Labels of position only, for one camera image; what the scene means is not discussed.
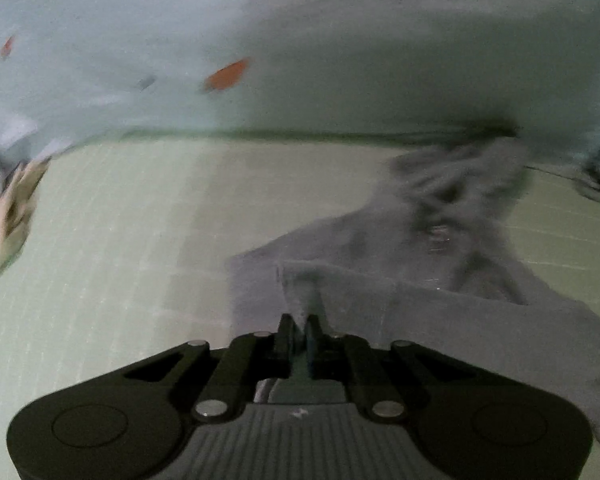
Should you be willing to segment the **grey zip hoodie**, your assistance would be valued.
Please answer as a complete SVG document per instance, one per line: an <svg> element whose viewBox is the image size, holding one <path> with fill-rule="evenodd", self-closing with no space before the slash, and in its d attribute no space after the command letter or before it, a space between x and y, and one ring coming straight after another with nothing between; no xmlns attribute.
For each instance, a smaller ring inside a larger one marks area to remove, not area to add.
<svg viewBox="0 0 600 480"><path fill-rule="evenodd" d="M413 341L561 396L600 442L600 317L534 275L498 227L525 161L513 138L394 158L363 207L230 259L234 329L314 313L374 347Z"/></svg>

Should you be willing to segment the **light green carrot-print quilt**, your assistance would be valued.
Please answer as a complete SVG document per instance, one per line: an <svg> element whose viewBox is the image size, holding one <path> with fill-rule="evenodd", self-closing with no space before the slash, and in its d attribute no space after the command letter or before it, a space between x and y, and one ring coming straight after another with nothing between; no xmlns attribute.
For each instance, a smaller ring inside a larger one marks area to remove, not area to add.
<svg viewBox="0 0 600 480"><path fill-rule="evenodd" d="M134 130L600 148L600 0L0 0L0 154Z"/></svg>

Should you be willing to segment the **beige pink folded cloth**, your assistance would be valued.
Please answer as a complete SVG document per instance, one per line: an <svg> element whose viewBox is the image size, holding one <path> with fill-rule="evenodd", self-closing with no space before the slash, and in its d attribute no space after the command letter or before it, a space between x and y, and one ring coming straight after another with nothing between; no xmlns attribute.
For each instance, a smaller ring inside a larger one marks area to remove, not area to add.
<svg viewBox="0 0 600 480"><path fill-rule="evenodd" d="M0 195L0 271L26 241L35 210L35 191L49 159L20 164Z"/></svg>

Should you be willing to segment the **green checked bed sheet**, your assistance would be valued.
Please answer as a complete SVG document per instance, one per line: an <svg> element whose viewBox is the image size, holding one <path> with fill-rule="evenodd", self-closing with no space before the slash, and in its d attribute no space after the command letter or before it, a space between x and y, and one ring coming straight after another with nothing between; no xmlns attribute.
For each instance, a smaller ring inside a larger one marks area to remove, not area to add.
<svg viewBox="0 0 600 480"><path fill-rule="evenodd" d="M231 258L363 207L394 158L423 149L143 139L53 160L0 272L0 479L17 474L6 434L20 408L196 339L224 346L242 334ZM577 191L579 171L526 153L498 227L534 275L600 317L600 203ZM595 434L583 477L600 479Z"/></svg>

